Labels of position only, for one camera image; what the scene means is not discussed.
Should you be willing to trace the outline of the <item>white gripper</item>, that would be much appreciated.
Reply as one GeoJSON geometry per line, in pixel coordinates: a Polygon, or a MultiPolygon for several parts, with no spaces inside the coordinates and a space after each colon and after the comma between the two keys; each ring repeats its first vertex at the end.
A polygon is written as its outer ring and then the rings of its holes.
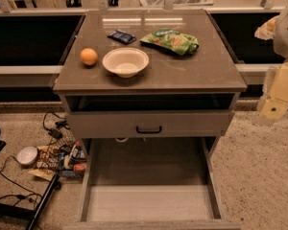
{"type": "MultiPolygon", "coordinates": [[[[288,58],[288,5],[277,18],[266,21],[254,33],[259,39],[274,39],[274,51],[288,58]]],[[[267,71],[263,95],[257,108],[258,120],[262,125],[271,125],[279,120],[288,110],[288,59],[279,67],[267,71]]]]}

